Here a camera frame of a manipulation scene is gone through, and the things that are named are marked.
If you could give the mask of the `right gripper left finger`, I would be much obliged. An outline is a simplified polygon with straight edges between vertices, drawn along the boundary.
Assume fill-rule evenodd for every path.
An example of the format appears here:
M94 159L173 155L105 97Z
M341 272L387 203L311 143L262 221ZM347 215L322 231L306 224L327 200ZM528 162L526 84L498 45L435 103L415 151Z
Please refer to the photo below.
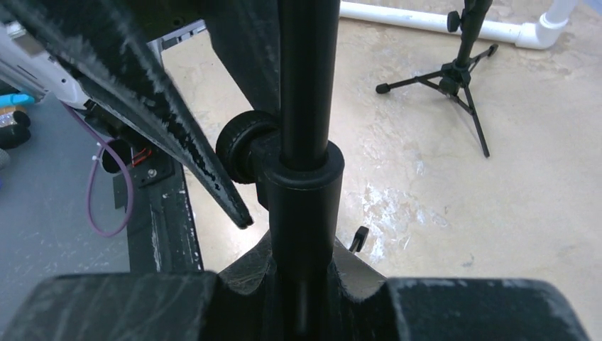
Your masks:
M262 340L265 234L220 274L86 274L39 283L4 340Z

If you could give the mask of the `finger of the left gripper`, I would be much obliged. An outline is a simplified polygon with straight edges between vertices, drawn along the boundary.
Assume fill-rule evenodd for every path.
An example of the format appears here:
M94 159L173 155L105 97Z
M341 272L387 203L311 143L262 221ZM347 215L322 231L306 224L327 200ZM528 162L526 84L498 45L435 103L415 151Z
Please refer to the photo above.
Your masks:
M280 28L277 1L205 1L214 52L250 105L280 109Z
M94 102L188 167L237 227L252 224L207 137L120 1L2 1L1 8Z

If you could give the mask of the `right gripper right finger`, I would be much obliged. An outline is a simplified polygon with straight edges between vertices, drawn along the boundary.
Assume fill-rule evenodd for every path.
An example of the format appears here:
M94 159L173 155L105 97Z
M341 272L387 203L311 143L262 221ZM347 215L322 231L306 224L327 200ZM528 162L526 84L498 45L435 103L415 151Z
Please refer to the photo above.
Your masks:
M587 340L571 303L528 278L385 277L341 242L341 340Z

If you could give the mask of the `black tripod stand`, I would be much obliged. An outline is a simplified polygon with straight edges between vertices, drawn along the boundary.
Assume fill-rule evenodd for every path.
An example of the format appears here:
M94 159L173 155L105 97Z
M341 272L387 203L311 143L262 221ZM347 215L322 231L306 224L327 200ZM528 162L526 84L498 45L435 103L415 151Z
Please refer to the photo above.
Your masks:
M329 140L338 1L279 1L280 124L251 144L271 260L262 340L334 340L332 259L344 157Z
M486 14L492 3L492 0L465 1L462 12L451 11L448 13L447 31L450 33L455 33L458 30L461 31L461 45L457 57L452 62L443 64L441 69L436 72L390 84L382 83L376 86L378 94L386 94L395 88L420 83L446 95L473 119L481 149L486 158L490 156L490 152L469 89L469 84L471 82L471 71L483 58L491 57L498 49L498 44L494 43L482 53L473 57L471 56L472 48L481 32Z

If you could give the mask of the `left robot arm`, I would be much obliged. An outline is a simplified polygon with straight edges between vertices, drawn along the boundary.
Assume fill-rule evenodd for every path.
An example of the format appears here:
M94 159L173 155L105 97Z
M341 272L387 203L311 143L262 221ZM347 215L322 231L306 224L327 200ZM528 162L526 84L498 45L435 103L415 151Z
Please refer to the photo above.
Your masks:
M202 30L249 102L273 109L274 1L2 1L1 74L90 112L104 135L165 152L244 229L251 213L161 58Z

